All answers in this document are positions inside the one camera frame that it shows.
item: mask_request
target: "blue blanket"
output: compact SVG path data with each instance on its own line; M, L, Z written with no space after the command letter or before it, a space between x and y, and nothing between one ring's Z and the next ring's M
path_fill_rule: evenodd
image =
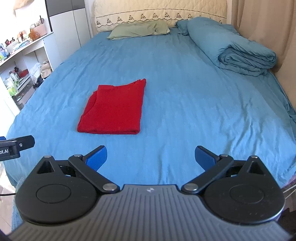
M274 75L220 69L190 36L177 32L117 41L100 33L75 52L15 118L7 138L33 135L36 144L4 162L8 175L18 182L44 155L63 160L105 145L108 158L99 172L119 186L181 187L204 171L194 159L196 146L202 145L240 160L258 155L283 186L296 171L296 116ZM139 134L77 132L99 84L142 78L147 84Z
M275 52L240 36L231 25L197 17L188 21L187 28L192 40L219 68L258 76L276 64Z

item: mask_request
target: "green pillow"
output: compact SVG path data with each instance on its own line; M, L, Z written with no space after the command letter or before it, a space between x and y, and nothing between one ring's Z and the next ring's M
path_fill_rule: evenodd
M108 39L124 39L148 35L168 34L170 32L164 20L120 23L113 29Z

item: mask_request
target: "curtain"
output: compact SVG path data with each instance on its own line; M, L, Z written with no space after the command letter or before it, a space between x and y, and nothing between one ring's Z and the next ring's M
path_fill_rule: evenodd
M231 23L276 53L272 71L296 109L296 0L233 0Z

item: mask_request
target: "pink basket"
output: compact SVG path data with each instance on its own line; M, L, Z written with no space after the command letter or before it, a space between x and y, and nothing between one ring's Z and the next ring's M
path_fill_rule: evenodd
M40 36L47 34L46 27L45 27L44 23L40 24L37 27L34 27L34 31L38 32L40 34Z

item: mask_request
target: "red towel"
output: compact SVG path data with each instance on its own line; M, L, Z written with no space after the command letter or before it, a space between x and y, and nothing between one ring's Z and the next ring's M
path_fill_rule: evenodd
M93 134L137 134L146 79L128 85L99 85L89 98L77 130Z

